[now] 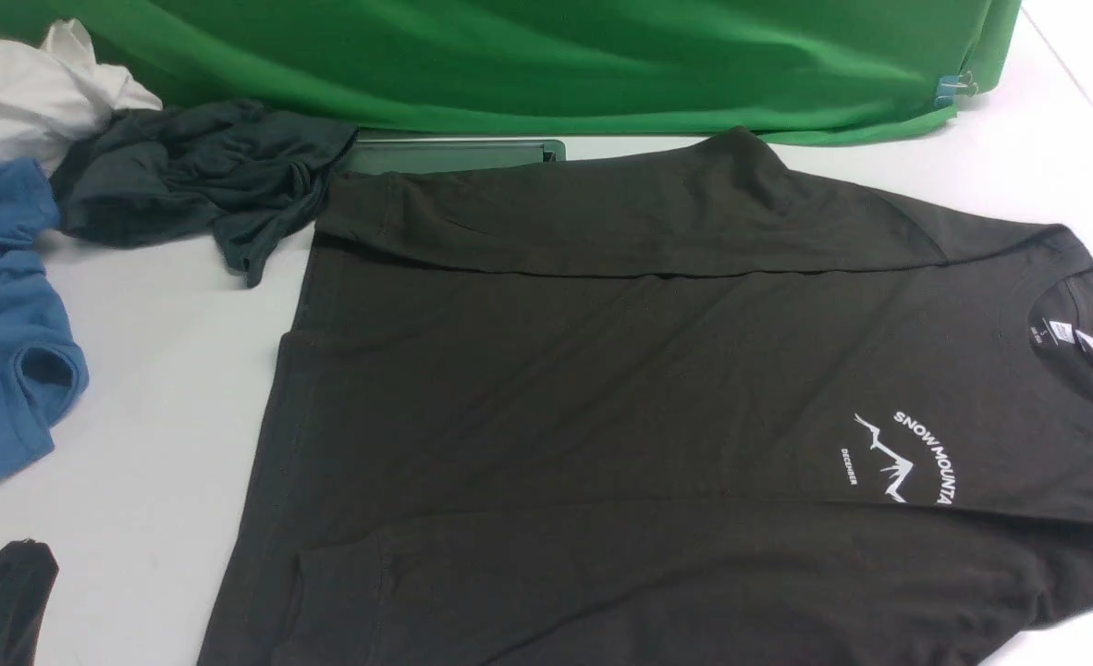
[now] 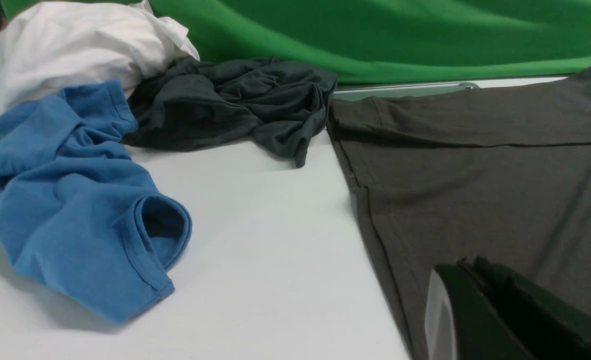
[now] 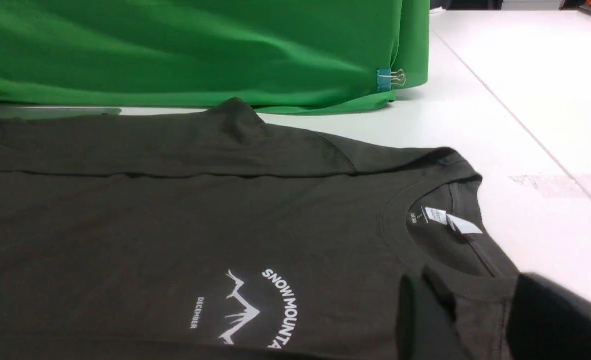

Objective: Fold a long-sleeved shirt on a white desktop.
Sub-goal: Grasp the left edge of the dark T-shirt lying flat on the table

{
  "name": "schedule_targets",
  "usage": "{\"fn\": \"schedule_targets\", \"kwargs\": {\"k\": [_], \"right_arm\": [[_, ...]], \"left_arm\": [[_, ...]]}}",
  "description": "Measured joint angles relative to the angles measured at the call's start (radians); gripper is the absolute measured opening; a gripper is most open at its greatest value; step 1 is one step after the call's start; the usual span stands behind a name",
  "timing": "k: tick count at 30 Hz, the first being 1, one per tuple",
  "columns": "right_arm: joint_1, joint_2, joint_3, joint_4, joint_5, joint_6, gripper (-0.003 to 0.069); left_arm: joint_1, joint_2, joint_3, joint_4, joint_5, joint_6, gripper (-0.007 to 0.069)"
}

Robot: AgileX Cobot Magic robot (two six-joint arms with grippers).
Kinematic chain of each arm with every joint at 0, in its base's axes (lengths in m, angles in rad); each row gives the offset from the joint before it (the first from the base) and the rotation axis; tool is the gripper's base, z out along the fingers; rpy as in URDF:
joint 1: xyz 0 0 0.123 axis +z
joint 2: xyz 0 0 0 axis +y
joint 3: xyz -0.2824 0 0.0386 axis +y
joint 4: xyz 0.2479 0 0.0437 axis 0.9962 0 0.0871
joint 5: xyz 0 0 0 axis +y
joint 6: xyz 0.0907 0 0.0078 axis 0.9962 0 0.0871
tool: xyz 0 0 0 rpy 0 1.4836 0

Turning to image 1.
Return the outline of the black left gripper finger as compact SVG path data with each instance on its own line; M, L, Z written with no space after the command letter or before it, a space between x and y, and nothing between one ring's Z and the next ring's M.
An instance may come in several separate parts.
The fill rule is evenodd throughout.
M0 549L0 665L34 663L57 574L47 544L25 539Z

